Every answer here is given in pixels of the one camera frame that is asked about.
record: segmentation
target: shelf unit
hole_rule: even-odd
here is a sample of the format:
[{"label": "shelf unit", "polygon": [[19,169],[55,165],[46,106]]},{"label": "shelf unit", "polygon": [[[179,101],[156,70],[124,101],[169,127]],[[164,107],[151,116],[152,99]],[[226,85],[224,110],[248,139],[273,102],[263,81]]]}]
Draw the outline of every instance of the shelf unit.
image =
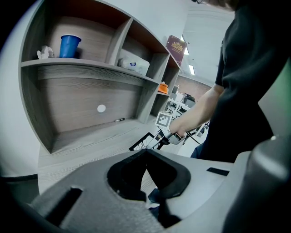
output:
[{"label": "shelf unit", "polygon": [[[80,42],[75,58],[58,58],[61,36]],[[38,60],[41,46],[55,58]],[[118,67],[121,49],[150,63],[145,76]],[[21,49],[21,94],[27,118],[40,143],[54,151],[59,135],[116,119],[147,123],[169,95],[180,67],[161,42],[137,19],[96,0],[43,0],[29,23]],[[98,112],[99,105],[104,112]]]}]

